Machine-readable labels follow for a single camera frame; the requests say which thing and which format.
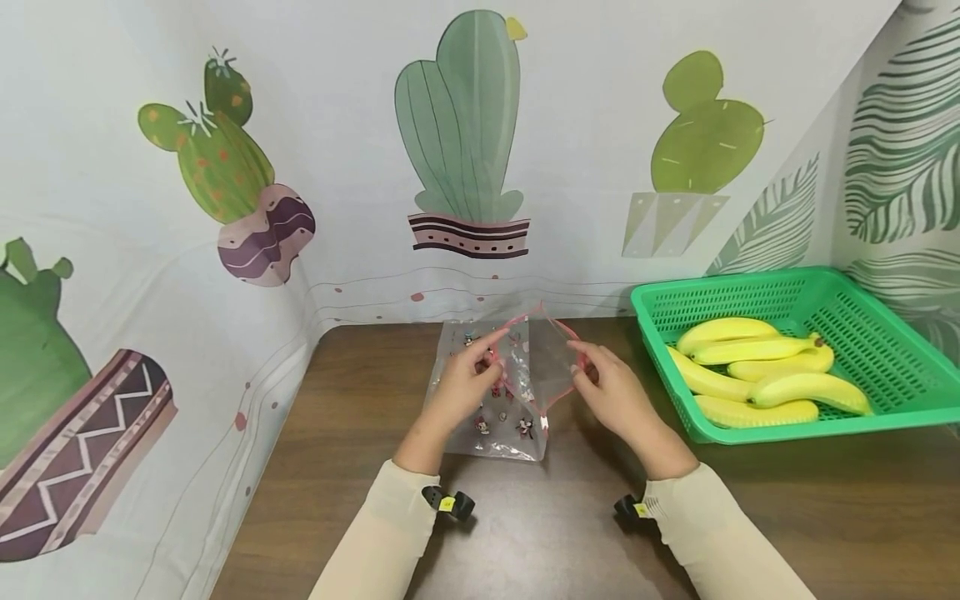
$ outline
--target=green basket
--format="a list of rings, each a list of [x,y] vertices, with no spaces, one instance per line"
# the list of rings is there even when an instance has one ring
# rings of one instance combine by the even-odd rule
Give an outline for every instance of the green basket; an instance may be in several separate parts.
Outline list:
[[[755,444],[960,422],[960,371],[889,308],[826,267],[651,283],[631,301],[643,341],[694,442]],[[854,383],[876,414],[820,405],[811,423],[728,429],[709,422],[666,351],[718,317],[762,319],[784,334],[816,331],[834,349],[830,372]]]

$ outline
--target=plastic bag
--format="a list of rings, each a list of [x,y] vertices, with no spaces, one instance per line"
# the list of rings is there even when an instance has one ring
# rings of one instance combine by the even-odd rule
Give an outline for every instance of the plastic bag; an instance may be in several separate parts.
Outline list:
[[[550,319],[542,303],[504,318],[503,313],[512,307],[516,308],[502,308],[483,320],[444,322],[426,402],[450,356],[487,333],[509,328],[491,348],[493,360],[504,366],[503,376],[487,392],[476,413],[454,430],[447,452],[524,461],[543,459],[549,436],[547,410],[572,391],[570,367],[583,367],[584,359],[566,345],[567,340],[579,339],[576,333]]]

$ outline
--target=brown table surface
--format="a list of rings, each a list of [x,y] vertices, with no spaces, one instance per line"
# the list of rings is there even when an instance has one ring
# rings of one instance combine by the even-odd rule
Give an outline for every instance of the brown table surface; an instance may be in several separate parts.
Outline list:
[[[632,364],[682,429],[636,321],[568,323]],[[418,414],[439,334],[411,324],[324,336],[213,598],[307,597]],[[541,464],[444,458],[444,486],[476,500],[476,522],[438,519],[407,597],[696,597],[652,522],[624,529],[612,517],[617,498],[642,492],[636,459],[578,397],[550,424]],[[947,428],[693,447],[821,600],[960,598],[960,441]]]

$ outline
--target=green cactus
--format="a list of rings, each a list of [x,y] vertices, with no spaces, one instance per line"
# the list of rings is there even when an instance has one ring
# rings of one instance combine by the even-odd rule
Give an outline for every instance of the green cactus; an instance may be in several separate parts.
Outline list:
[[[247,80],[217,53],[204,66],[206,104],[190,115],[162,104],[143,106],[137,123],[152,144],[177,153],[183,182],[208,215],[233,223],[257,210],[260,191],[274,183],[274,167],[243,130],[253,100]]]
[[[763,116],[738,100],[718,99],[723,67],[711,52],[682,58],[663,80],[680,115],[667,126],[650,162],[658,192],[715,194],[733,181],[763,141]]]
[[[509,221],[523,194],[502,193],[519,108],[515,19],[470,11],[447,26],[436,60],[416,60],[396,80],[396,120],[423,184],[424,212],[473,223]]]
[[[84,356],[57,320],[60,284],[71,275],[66,258],[38,269],[23,238],[6,246],[0,263],[0,470],[90,380]]]

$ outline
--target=yellow banana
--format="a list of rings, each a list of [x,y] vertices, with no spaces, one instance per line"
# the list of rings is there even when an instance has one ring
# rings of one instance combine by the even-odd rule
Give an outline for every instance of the yellow banana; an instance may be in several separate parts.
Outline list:
[[[820,417],[820,409],[810,400],[794,400],[773,408],[755,408],[713,396],[694,396],[693,399],[707,420],[735,429],[809,423]]]
[[[698,365],[729,365],[743,360],[778,360],[813,348],[814,340],[782,335],[706,344],[693,349],[690,358]]]
[[[687,356],[702,344],[777,335],[777,330],[764,321],[745,317],[713,319],[691,327],[677,340],[677,350]]]
[[[742,360],[730,363],[727,372],[744,381],[759,381],[773,374],[786,372],[827,372],[833,367],[833,348],[817,333],[811,333],[814,347],[796,356],[779,360]]]
[[[722,397],[736,402],[745,402],[750,393],[751,384],[732,377],[705,369],[683,356],[670,346],[666,347],[674,364],[684,377],[684,382],[696,394]]]
[[[825,372],[792,372],[760,379],[750,391],[748,402],[761,408],[810,398],[857,415],[871,415],[867,396],[851,382]]]

